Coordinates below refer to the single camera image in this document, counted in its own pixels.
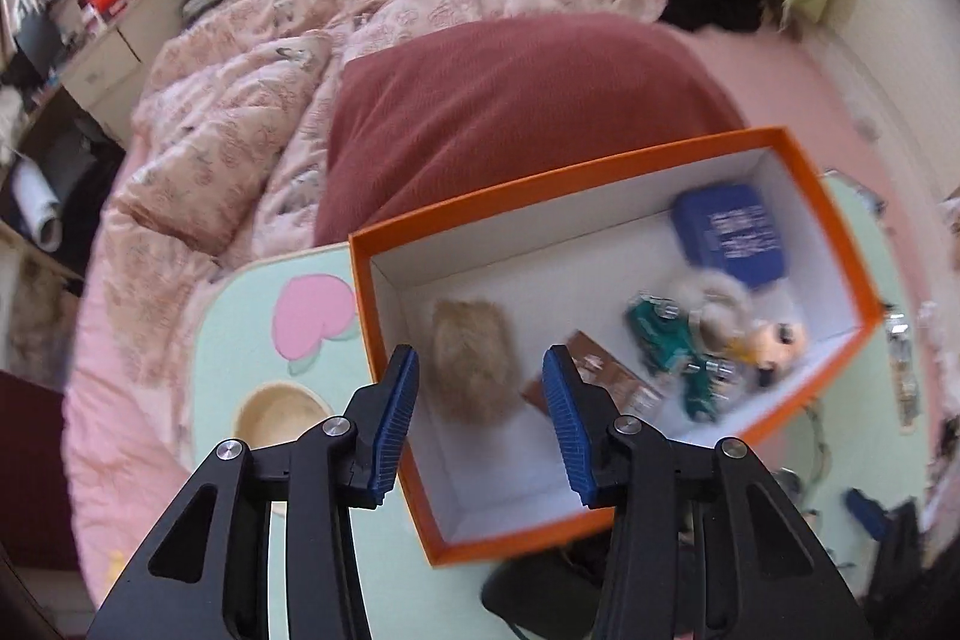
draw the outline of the metal screw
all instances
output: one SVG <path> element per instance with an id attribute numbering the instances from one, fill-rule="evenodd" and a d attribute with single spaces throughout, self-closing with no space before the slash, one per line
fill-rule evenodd
<path id="1" fill-rule="evenodd" d="M 239 439 L 224 439 L 217 446 L 217 458 L 221 461 L 230 461 L 243 453 L 243 443 Z"/>
<path id="2" fill-rule="evenodd" d="M 613 428 L 621 434 L 636 434 L 643 428 L 640 418 L 632 415 L 621 415 L 616 421 L 613 421 Z"/>
<path id="3" fill-rule="evenodd" d="M 712 379 L 720 383 L 732 383 L 736 380 L 736 364 L 726 359 L 707 360 L 707 372 Z"/>
<path id="4" fill-rule="evenodd" d="M 803 499 L 803 478 L 792 469 L 781 467 L 771 472 L 776 480 L 776 484 L 784 490 L 786 498 L 793 504 L 800 504 Z"/>
<path id="5" fill-rule="evenodd" d="M 323 421 L 323 433 L 328 437 L 339 437 L 341 434 L 347 434 L 350 431 L 350 422 L 347 418 L 340 415 L 334 415 Z"/>
<path id="6" fill-rule="evenodd" d="M 680 317 L 680 307 L 669 299 L 661 299 L 656 303 L 654 312 L 664 320 L 676 320 Z"/>
<path id="7" fill-rule="evenodd" d="M 747 446 L 736 437 L 727 437 L 721 444 L 720 450 L 730 458 L 743 458 L 747 455 Z"/>

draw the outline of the orange container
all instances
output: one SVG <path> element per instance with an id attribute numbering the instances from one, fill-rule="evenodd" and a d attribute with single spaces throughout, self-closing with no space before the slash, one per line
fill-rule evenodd
<path id="1" fill-rule="evenodd" d="M 684 191 L 728 181 L 751 183 L 778 226 L 788 271 L 775 284 L 776 306 L 803 320 L 808 349 L 776 386 L 750 394 L 717 423 L 677 418 L 686 428 L 669 431 L 662 411 L 653 425 L 696 445 L 712 447 L 729 435 L 760 442 L 836 378 L 882 321 L 859 250 L 818 170 L 780 128 L 546 172 L 352 234 L 373 377 L 383 376 L 402 342 L 419 350 L 421 371 L 430 371 L 430 324 L 442 299 L 501 306 L 523 377 L 536 377 L 544 351 L 578 329 L 625 365 L 637 363 L 623 311 L 637 292 L 656 293 L 685 268 L 670 204 Z M 570 490 L 552 426 L 539 410 L 527 405 L 494 427 L 464 427 L 438 417 L 422 396 L 400 480 L 431 564 L 516 557 L 611 523 L 610 511 L 584 509 Z"/>

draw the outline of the blue container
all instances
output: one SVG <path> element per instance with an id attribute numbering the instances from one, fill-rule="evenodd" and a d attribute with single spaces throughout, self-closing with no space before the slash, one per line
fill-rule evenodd
<path id="1" fill-rule="evenodd" d="M 784 277 L 784 247 L 752 186 L 688 191 L 674 201 L 670 217 L 690 266 L 722 269 L 751 290 Z"/>

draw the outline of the mint green table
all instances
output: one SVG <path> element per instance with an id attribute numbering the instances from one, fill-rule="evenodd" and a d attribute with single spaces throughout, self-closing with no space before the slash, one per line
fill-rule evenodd
<path id="1" fill-rule="evenodd" d="M 859 196 L 842 183 L 830 182 L 829 186 L 859 239 L 881 294 L 896 303 L 906 301 L 886 239 Z M 198 334 L 193 365 L 198 463 L 218 442 L 230 437 L 238 405 L 256 386 L 291 379 L 289 362 L 272 345 L 272 307 L 287 281 L 318 273 L 336 275 L 352 285 L 347 245 L 248 266 L 210 306 Z M 353 391 L 371 381 L 361 339 L 325 341 L 318 359 L 295 379 L 318 393 L 333 410 L 344 410 Z M 882 333 L 875 335 L 823 399 L 824 432 L 833 464 L 810 504 L 821 511 L 821 538 L 836 560 L 856 565 L 845 574 L 851 587 L 859 591 L 869 576 L 872 550 L 866 535 L 848 520 L 841 493 L 856 486 L 885 504 L 922 496 L 928 460 L 926 421 L 918 421 L 914 434 L 899 433 Z M 792 421 L 784 437 L 783 465 L 801 476 L 808 475 L 813 438 L 805 416 Z M 376 512 L 354 510 L 352 522 L 374 637 L 419 640 L 427 634 L 456 634 L 459 640 L 512 638 L 505 624 L 486 613 L 479 602 L 481 584 L 493 565 L 432 569 L 399 485 Z M 270 632 L 274 640 L 287 636 L 284 557 L 284 520 L 274 515 L 269 555 Z"/>

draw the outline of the desk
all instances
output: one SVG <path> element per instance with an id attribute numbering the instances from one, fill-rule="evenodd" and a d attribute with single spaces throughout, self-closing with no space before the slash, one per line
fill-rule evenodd
<path id="1" fill-rule="evenodd" d="M 829 182 L 882 295 L 905 301 L 899 274 L 886 239 L 849 186 Z M 272 349 L 272 302 L 285 282 L 308 273 L 326 273 L 352 283 L 347 245 L 321 248 L 248 266 L 232 279 L 211 304 L 200 327 L 194 351 L 194 441 L 201 461 L 232 434 L 234 410 L 258 384 L 287 377 L 287 362 Z M 251 306 L 263 302 L 264 306 Z M 359 340 L 323 345 L 320 357 L 299 376 L 330 403 L 344 410 L 357 386 L 370 381 Z M 823 516 L 822 539 L 839 561 L 853 561 L 848 582 L 859 591 L 871 569 L 866 535 L 847 517 L 840 501 L 850 486 L 896 504 L 923 496 L 928 453 L 926 419 L 914 434 L 903 437 L 896 422 L 896 403 L 883 333 L 827 390 L 824 429 L 833 466 L 812 497 Z M 805 416 L 792 421 L 773 443 L 781 463 L 800 475 L 809 474 L 812 443 Z M 486 563 L 431 569 L 400 494 L 387 495 L 376 512 L 352 511 L 353 536 L 373 637 L 419 640 L 424 634 L 458 640 L 510 640 L 500 619 L 480 605 L 480 587 L 493 568 Z M 274 516 L 270 533 L 269 612 L 274 640 L 287 636 L 284 579 L 284 521 Z"/>
<path id="2" fill-rule="evenodd" d="M 62 84 L 126 148 L 131 114 L 152 63 L 168 39 L 179 35 L 184 0 L 131 0 L 107 29 L 61 69 Z"/>

